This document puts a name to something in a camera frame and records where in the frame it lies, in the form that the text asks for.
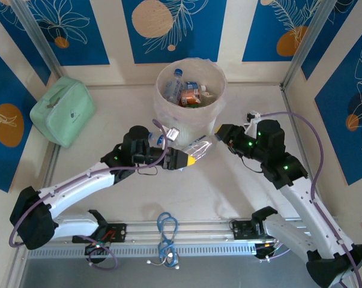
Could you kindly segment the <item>clear bottle narrow blue label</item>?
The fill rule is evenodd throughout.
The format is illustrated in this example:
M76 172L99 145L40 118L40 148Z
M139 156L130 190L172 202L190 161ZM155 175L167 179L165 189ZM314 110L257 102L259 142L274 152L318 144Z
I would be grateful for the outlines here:
M218 139L215 135L203 135L186 146L183 152L198 161L206 156L217 142Z

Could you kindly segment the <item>copper brown coffee bottle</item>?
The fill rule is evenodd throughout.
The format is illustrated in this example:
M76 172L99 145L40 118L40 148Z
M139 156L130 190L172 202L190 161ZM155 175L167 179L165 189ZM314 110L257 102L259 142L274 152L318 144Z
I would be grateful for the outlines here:
M181 98L179 104L183 107L195 104L201 104L201 100L199 98L199 90L198 89L189 89L185 90L181 93Z

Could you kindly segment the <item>clear bottle pale label blue cap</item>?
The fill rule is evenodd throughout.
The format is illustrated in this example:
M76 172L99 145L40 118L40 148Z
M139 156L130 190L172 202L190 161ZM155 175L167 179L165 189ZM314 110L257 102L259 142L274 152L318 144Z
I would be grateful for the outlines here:
M173 76L167 81L163 97L168 102L179 105L181 93L184 89L183 71L175 69Z

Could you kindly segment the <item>Pepsi label clear bottle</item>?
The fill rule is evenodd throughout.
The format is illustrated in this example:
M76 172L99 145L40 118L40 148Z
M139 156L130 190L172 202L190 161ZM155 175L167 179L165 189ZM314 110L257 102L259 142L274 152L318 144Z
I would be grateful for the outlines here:
M148 136L148 141L150 147L162 149L164 145L164 135L160 131L150 132Z

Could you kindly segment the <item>mint green zip bag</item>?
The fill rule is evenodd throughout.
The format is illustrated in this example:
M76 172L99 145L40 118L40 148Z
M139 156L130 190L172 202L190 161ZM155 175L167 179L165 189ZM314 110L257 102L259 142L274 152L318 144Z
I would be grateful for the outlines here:
M95 103L80 81L63 76L30 111L30 119L49 141L69 148L95 113Z

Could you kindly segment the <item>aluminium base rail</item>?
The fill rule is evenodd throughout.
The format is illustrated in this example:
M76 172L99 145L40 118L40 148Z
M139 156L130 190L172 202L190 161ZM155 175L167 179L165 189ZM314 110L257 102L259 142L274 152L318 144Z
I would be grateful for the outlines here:
M296 238L306 239L309 242L314 241L313 233L299 219L278 218L279 224L271 227L270 232L260 232L253 227L257 238L250 240L234 240L233 233L229 228L229 221L213 222L179 222L166 224L164 227L165 235L175 232L175 239L182 243L197 242L223 242L223 241L247 241L254 243L272 243L278 239L285 239L288 234ZM17 231L16 244L24 243L29 250L38 249L51 241L69 240L80 233L90 232L100 226L105 226L106 220L96 220L93 215L59 217L51 223L40 227L33 227L30 231ZM137 243L149 243L160 237L160 231L156 222L137 222L127 223L126 237L124 242L135 241Z

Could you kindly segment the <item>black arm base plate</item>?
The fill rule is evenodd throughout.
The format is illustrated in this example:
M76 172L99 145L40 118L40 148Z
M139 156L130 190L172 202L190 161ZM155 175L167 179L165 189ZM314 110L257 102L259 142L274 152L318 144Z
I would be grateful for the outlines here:
M234 240L250 240L257 238L250 220L232 219L229 222L229 228L233 233Z
M85 232L85 233L80 233L78 235L74 235L72 237L72 243L74 244L91 243L90 240L80 237L81 235L91 238L95 242L121 243L125 241L126 228L127 225L125 223L107 224L105 226L100 226L96 228L95 230L92 231L92 233Z

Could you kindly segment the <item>aluminium frame post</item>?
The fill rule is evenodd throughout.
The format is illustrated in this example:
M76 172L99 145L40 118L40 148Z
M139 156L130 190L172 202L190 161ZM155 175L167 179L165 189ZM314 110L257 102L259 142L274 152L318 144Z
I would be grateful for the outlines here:
M27 3L24 0L9 0L10 5L17 18L25 29L27 35L33 42L49 70L56 78L64 76L61 65L50 47L41 28L31 13Z
M337 0L321 0L319 7L316 13L313 16L310 25L307 28L307 31L298 46L298 49L292 58L289 69L287 70L283 82L280 85L280 88L283 92L287 90L289 85L292 83L295 75L300 70L304 60L306 59L310 49L312 48L314 42L316 41L319 33L321 32L325 22L327 21L328 16L330 15L332 9Z

